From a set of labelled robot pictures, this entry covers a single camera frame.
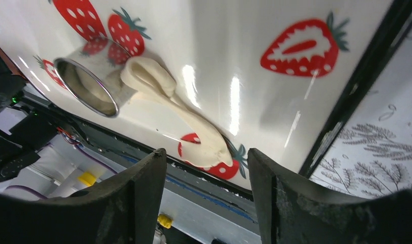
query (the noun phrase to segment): yellow clip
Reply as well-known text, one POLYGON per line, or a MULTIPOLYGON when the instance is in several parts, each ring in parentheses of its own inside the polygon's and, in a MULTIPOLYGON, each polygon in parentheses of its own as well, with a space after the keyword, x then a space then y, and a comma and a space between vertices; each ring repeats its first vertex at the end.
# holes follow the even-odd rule
POLYGON ((95 176, 93 176, 91 173, 89 172, 85 172, 83 173, 81 176, 79 176, 77 178, 80 182, 82 182, 83 184, 85 184, 86 186, 90 187, 92 186, 96 181, 97 178, 95 178, 95 176))
POLYGON ((170 229, 173 220, 171 220, 171 218, 167 217, 166 215, 158 215, 158 223, 160 223, 160 225, 162 225, 164 228, 170 229))

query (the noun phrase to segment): purple wire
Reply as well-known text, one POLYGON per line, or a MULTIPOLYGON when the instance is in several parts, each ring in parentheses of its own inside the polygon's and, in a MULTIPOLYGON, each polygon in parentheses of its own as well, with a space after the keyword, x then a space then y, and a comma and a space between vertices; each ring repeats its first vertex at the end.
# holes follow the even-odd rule
POLYGON ((43 194, 37 192, 37 191, 34 190, 34 189, 31 189, 31 188, 29 188, 29 187, 26 187, 26 186, 12 185, 12 186, 8 186, 6 189, 20 189, 20 190, 27 191, 27 192, 33 194, 34 196, 36 196, 36 197, 38 197, 38 198, 40 198, 40 199, 47 199, 47 197, 44 196, 43 194))
POLYGON ((117 174, 116 170, 112 169, 110 166, 108 166, 107 164, 99 161, 98 159, 92 157, 91 155, 87 154, 85 151, 82 150, 82 148, 80 148, 79 145, 74 145, 76 147, 77 150, 79 150, 79 152, 81 152, 83 155, 85 155, 87 158, 91 159, 92 161, 96 162, 97 164, 103 166, 104 168, 106 168, 107 170, 109 170, 110 172, 112 172, 113 174, 117 174))

